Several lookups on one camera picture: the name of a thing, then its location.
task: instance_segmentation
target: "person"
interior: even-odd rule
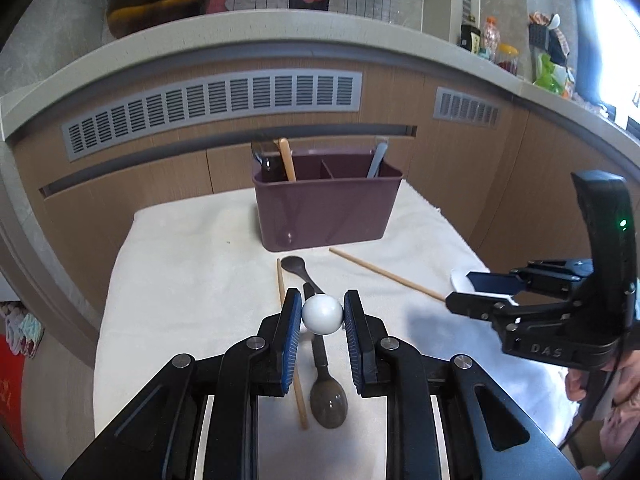
[[[615,360],[609,362],[603,370],[612,371]],[[600,430],[600,445],[605,458],[612,463],[631,439],[640,422],[640,351],[626,352],[620,364],[620,383],[614,394],[614,407],[604,420]],[[587,395],[582,387],[584,374],[580,370],[569,370],[564,387],[569,400],[580,401]],[[597,480],[598,472],[588,466],[580,470],[582,480]]]

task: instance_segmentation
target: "stone countertop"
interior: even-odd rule
[[[462,48],[397,25],[334,12],[244,10],[198,16],[132,34],[94,50],[35,85],[0,98],[0,133],[12,133],[62,98],[113,73],[189,50],[264,41],[365,46],[450,66],[584,127],[640,167],[640,142],[615,124]]]

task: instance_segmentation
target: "jar with yellow lid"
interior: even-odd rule
[[[498,52],[495,54],[495,63],[507,72],[511,72],[513,75],[518,73],[518,49],[501,43],[498,45]]]

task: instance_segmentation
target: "utensil holder on counter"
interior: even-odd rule
[[[377,240],[385,233],[402,172],[384,160],[366,178],[372,153],[293,155],[296,182],[262,181],[255,199],[264,248],[271,252]]]

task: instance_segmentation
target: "bright window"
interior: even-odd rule
[[[640,85],[640,36],[615,0],[593,0],[593,7],[602,49],[600,99],[616,107],[616,123],[626,128],[629,116],[640,122],[634,105]]]

